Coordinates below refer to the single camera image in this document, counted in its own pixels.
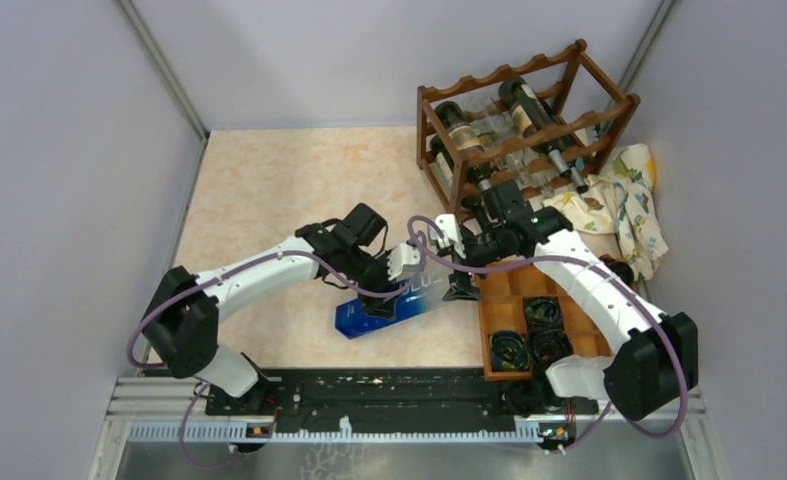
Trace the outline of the clear blue vodka bottle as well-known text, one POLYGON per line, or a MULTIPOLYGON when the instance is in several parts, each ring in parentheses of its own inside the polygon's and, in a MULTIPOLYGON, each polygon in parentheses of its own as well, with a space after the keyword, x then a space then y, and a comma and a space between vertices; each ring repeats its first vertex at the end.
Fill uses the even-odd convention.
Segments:
POLYGON ((382 314, 367 313, 359 298, 344 302, 334 310, 334 328, 355 339, 436 310, 444 304, 450 273, 446 267, 427 267, 405 293, 385 300, 388 310, 381 310, 382 314))

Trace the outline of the square clear glass bottle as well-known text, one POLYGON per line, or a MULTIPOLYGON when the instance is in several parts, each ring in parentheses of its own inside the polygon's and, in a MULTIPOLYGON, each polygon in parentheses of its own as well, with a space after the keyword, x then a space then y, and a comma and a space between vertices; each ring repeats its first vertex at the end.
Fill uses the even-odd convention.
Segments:
POLYGON ((543 198, 555 195, 552 182, 559 177, 558 170, 546 154, 523 149, 509 155, 508 165, 517 173, 515 182, 521 189, 539 188, 543 198))

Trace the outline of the green wine bottle dark label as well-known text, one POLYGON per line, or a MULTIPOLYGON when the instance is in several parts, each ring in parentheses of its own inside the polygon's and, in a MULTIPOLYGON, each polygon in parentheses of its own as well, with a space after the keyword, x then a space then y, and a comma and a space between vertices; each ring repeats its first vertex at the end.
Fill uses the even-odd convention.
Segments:
MULTIPOLYGON (((444 101, 436 106, 435 112, 459 151, 485 151, 476 130, 456 102, 444 101)), ((439 135, 430 140, 429 147, 441 175, 449 186, 452 186, 454 162, 439 135)), ((466 170, 465 180, 468 184, 478 186, 481 181, 488 180, 493 171, 494 167, 491 163, 472 166, 466 170)))

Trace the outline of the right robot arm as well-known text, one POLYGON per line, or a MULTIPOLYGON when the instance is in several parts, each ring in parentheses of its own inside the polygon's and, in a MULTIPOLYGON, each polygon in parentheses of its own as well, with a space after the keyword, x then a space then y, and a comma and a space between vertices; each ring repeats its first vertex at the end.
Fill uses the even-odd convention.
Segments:
POLYGON ((572 354, 551 361, 532 385, 545 412, 572 397, 606 401, 636 424, 677 403, 674 422, 686 418, 698 384, 698 328, 685 313, 668 314, 638 295, 585 244, 554 207, 534 209, 515 182, 482 194, 487 208, 480 233, 452 214, 429 222, 434 259, 456 272, 490 275, 532 265, 554 281, 607 341, 610 357, 572 354))

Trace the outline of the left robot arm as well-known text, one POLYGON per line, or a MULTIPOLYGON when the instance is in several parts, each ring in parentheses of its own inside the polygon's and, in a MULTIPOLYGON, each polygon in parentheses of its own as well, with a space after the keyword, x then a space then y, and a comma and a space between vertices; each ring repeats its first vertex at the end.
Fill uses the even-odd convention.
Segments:
POLYGON ((220 324, 268 294, 328 275, 357 292, 367 314, 392 318, 399 284, 389 276, 389 255, 368 250, 387 230, 387 221, 360 203, 344 218, 303 226, 246 260, 200 273, 174 267, 161 279, 138 333, 170 376, 209 383, 242 412, 257 413, 269 388, 252 360, 219 342, 220 324))

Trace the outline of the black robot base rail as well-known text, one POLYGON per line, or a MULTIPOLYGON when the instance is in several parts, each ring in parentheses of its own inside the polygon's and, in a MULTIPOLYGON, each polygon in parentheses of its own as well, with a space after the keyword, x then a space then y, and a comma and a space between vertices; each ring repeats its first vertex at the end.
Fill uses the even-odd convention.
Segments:
POLYGON ((531 415, 597 414, 593 400, 550 397, 537 380, 488 381, 481 369, 268 368, 265 385, 234 398, 208 389, 209 416, 273 416, 285 434, 510 433, 531 415))

